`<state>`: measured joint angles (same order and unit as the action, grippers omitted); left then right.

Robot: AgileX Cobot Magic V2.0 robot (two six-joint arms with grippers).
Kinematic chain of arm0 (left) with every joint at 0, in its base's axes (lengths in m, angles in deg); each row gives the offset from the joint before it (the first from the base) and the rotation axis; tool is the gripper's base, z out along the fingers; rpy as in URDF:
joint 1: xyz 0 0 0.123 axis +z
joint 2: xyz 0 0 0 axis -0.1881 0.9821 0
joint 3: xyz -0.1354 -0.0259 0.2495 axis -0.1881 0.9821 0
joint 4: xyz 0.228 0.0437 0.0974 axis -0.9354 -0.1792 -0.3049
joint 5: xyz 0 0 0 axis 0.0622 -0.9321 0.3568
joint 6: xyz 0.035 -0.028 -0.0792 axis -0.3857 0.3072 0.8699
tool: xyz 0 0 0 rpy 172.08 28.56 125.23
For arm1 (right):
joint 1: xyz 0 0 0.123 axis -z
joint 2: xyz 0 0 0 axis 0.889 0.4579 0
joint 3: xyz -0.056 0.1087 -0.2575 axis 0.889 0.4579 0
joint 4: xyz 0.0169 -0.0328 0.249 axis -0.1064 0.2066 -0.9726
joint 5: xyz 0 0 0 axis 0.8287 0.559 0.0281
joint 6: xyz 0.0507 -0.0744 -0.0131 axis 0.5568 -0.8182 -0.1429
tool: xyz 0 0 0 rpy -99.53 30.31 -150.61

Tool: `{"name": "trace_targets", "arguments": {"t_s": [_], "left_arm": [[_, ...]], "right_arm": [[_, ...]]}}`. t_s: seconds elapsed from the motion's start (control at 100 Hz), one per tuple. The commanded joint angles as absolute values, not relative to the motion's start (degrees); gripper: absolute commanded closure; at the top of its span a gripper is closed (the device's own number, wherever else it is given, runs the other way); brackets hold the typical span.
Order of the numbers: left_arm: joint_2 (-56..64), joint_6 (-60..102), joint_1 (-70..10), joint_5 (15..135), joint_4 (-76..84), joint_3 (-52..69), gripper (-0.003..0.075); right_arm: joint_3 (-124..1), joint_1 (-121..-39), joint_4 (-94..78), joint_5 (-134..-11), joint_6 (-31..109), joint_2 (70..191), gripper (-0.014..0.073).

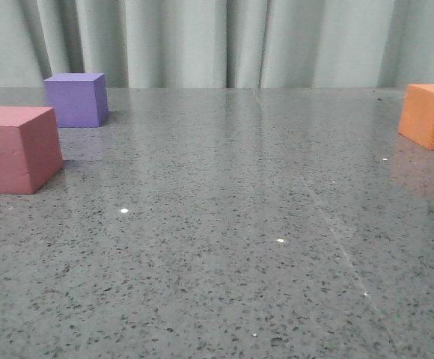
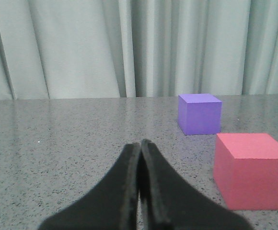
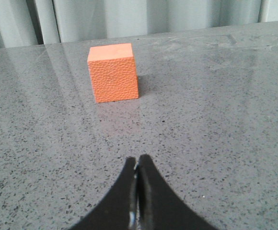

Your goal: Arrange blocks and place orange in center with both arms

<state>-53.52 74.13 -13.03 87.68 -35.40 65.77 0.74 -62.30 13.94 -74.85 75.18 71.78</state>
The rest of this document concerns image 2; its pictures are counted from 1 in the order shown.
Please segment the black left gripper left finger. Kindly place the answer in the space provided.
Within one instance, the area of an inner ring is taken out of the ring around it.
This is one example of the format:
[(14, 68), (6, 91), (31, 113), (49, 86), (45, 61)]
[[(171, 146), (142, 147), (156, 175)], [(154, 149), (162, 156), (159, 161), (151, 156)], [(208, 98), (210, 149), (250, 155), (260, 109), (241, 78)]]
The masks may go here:
[(135, 230), (140, 145), (126, 144), (103, 179), (85, 196), (47, 218), (41, 230)]

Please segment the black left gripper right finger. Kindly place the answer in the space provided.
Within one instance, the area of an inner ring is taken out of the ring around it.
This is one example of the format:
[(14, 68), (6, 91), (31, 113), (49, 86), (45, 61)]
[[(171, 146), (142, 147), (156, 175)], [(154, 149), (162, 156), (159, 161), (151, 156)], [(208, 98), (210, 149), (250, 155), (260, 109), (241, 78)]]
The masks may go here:
[(250, 230), (249, 222), (214, 203), (186, 182), (144, 139), (139, 163), (139, 191), (147, 230)]

